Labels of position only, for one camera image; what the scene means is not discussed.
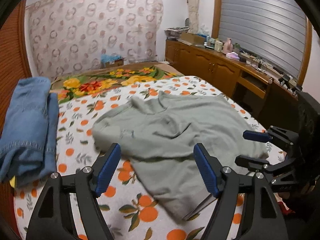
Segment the grey green shorts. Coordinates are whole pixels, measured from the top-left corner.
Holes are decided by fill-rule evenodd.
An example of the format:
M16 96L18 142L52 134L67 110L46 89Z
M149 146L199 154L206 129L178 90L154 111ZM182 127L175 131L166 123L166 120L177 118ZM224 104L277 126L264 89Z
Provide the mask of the grey green shorts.
M171 95L150 100L133 96L103 114L93 125L95 145L102 151L120 145L149 194L174 217L190 217L208 199L193 158L194 146L204 145L224 166L243 174L239 155L266 159L266 145L245 140L250 125L223 95Z

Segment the wooden sideboard cabinet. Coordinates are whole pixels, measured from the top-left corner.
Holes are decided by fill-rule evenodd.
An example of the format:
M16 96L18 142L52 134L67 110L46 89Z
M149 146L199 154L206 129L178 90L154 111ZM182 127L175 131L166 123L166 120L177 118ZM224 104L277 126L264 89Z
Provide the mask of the wooden sideboard cabinet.
M245 63L170 39L166 40L165 59L184 75L206 80L255 117L291 120L298 115L296 97L274 77Z

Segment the orange print white sheet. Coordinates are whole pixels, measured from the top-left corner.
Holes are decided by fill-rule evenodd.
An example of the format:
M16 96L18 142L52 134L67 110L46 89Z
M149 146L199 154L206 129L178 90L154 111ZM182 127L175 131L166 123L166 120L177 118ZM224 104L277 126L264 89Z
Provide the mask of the orange print white sheet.
M62 175L92 165L98 157L91 128L104 111L123 105L136 95L143 100L172 95L222 96L222 93L195 76L183 76L143 83L133 82L121 88L55 105L57 120L55 166ZM187 220L173 221L167 211L146 191L131 163L121 159L107 190L98 199L112 235L116 239L200 239L215 207L197 211Z

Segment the folded blue jeans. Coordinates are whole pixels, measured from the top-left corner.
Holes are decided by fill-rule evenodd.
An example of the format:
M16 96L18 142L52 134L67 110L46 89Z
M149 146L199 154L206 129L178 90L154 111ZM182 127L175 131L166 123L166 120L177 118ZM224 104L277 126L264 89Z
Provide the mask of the folded blue jeans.
M1 135L1 181L15 187L56 172L57 94L46 77L21 79L11 97Z

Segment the pink pouch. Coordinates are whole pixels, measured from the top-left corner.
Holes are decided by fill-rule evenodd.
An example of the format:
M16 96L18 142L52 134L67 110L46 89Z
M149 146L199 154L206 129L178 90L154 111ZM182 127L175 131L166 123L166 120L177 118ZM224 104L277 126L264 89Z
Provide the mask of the pink pouch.
M228 58L230 60L234 60L234 61L240 61L239 55L237 53L235 53L234 51L231 53L227 53L226 58Z

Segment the white jar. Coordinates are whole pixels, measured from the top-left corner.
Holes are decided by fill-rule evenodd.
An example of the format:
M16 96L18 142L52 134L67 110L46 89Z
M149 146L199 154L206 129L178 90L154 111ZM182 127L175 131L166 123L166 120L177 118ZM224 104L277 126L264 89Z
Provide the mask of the white jar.
M218 53L221 53L223 50L223 42L221 42L220 40L215 40L214 50Z

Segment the grey window blind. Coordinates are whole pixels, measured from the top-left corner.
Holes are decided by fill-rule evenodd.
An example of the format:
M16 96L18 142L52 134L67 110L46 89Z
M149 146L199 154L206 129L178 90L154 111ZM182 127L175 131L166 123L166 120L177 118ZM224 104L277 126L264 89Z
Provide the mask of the grey window blind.
M221 0L219 39L231 39L294 78L302 67L306 26L294 0Z

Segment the cardboard box on sideboard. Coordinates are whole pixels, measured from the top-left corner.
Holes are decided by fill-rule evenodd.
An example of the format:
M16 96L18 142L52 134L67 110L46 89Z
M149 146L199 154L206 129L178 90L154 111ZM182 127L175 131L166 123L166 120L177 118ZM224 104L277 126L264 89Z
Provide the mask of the cardboard box on sideboard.
M192 33L181 33L179 39L180 42L189 46L194 46L196 44L203 45L205 40L204 37Z

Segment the stack of newspapers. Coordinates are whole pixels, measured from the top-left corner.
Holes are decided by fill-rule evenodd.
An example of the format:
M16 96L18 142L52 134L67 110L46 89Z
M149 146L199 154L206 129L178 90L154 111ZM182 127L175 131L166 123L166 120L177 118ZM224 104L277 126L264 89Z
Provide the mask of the stack of newspapers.
M189 31L189 27L174 27L167 28L164 30L167 39L169 40L178 40L182 33L187 33Z

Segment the floral pink blanket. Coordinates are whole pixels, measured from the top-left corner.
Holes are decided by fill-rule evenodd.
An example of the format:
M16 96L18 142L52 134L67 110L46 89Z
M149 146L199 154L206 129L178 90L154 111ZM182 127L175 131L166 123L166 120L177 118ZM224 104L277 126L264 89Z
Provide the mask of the floral pink blanket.
M50 91L58 95L59 103L86 95L98 95L107 90L182 76L178 70L163 62L141 62L125 66L93 70L83 74L57 77Z

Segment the beige side curtain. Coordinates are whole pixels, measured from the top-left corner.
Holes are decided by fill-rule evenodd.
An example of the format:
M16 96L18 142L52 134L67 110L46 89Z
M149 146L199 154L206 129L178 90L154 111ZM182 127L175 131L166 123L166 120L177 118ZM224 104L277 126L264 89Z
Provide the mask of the beige side curtain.
M188 0L189 32L193 34L199 30L199 2L200 0Z

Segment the wooden louvered wardrobe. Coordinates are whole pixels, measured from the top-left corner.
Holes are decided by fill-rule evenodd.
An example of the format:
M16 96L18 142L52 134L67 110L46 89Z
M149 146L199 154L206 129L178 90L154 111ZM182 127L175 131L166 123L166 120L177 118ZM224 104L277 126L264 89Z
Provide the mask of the wooden louvered wardrobe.
M31 77L24 36L25 4L26 0L21 0L1 27L1 128L18 81Z

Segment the cardboard box with blue bag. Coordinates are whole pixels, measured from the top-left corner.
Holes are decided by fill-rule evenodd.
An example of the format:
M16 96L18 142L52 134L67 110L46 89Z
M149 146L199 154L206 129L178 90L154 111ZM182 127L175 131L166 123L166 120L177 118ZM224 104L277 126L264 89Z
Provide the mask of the cardboard box with blue bag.
M102 68L112 68L122 66L124 64L124 59L120 55L102 54L100 61Z

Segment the circle pattern sheer curtain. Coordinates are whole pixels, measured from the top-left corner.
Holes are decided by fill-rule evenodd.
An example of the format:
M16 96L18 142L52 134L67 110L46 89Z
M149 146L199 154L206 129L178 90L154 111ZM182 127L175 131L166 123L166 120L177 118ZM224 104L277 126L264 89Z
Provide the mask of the circle pattern sheer curtain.
M54 79L100 69L106 56L125 63L157 57L162 0L40 0L26 10L40 76Z

